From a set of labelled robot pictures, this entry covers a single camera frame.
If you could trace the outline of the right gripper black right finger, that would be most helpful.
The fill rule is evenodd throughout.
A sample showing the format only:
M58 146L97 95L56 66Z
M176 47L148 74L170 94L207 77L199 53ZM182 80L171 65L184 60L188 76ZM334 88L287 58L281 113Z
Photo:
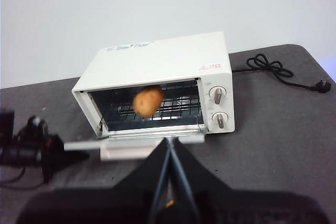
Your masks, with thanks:
M329 223L311 197L286 191L233 189L208 171L178 140L171 141L177 187L198 223Z

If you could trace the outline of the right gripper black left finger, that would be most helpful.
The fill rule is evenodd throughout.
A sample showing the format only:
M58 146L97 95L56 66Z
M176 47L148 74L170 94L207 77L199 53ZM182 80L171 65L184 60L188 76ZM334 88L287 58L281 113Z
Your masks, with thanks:
M17 223L147 223L161 205L170 161L163 139L113 187L47 191L28 201Z

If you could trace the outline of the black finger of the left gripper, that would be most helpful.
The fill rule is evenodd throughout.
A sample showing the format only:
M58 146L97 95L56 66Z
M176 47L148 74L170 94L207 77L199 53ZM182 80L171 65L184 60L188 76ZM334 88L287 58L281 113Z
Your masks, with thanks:
M85 151L67 151L64 142L59 135L49 135L44 141L44 150L49 157L53 158L88 158Z
M56 155L43 160L43 182L48 183L53 175L76 163L85 161L89 155Z

